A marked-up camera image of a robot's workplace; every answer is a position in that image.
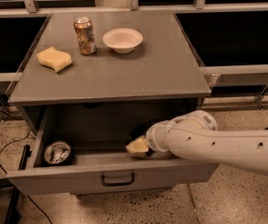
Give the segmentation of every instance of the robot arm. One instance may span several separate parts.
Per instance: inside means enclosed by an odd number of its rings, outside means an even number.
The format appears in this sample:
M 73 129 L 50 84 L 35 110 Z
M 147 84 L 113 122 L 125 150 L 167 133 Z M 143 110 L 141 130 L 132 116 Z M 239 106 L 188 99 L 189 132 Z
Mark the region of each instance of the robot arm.
M 154 151 L 171 151 L 183 159 L 268 175 L 268 130 L 221 132 L 204 111 L 156 123 L 147 131 L 144 143 Z

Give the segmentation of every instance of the open drawer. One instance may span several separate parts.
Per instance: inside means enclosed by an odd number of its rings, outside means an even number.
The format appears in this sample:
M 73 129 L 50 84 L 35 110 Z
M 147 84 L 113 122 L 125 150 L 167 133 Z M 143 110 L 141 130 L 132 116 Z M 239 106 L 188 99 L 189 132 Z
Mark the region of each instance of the open drawer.
M 170 153 L 134 157 L 125 146 L 160 119 L 183 110 L 182 100 L 46 106 L 26 170 L 7 178 L 23 194 L 103 193 L 173 187 L 206 181 L 216 164 Z M 64 140 L 74 150 L 71 165 L 45 166 L 45 147 Z

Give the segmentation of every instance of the floor seam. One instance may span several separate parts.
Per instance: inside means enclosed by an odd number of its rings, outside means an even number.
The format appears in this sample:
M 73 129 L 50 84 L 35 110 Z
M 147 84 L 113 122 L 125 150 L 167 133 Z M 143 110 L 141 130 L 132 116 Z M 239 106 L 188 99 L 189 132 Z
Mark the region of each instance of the floor seam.
M 187 188 L 188 188 L 188 195 L 190 197 L 190 202 L 192 204 L 192 207 L 193 207 L 193 214 L 197 220 L 197 223 L 200 224 L 200 219 L 198 217 L 198 214 L 197 214 L 197 208 L 196 208 L 196 203 L 194 201 L 194 198 L 193 198 L 193 195 L 192 195 L 192 192 L 191 192 L 191 187 L 190 187 L 190 184 L 187 184 Z

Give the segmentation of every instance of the speckled floor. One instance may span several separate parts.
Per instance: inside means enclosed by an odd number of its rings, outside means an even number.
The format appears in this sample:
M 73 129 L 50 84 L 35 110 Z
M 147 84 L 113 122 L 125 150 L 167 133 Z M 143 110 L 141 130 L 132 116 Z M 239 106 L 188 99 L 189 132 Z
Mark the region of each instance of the speckled floor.
M 211 111 L 220 130 L 259 130 L 268 127 L 264 111 Z M 18 168 L 22 147 L 34 138 L 23 121 L 0 121 L 0 155 L 6 170 Z M 0 177 L 5 177 L 0 169 Z M 0 189 L 0 223 L 4 223 L 11 189 Z M 210 180 L 173 189 L 97 194 L 76 198 L 70 194 L 32 196 L 52 223 L 268 223 L 268 177 L 221 165 Z M 18 205 L 20 223 L 49 223 L 24 196 Z

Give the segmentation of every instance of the soda can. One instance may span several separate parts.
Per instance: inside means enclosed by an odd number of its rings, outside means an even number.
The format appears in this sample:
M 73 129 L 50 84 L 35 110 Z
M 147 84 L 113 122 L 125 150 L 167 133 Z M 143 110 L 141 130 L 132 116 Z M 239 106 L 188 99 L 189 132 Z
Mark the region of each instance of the soda can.
M 89 55 L 96 51 L 93 24 L 87 17 L 78 17 L 74 23 L 78 38 L 79 51 L 83 55 Z

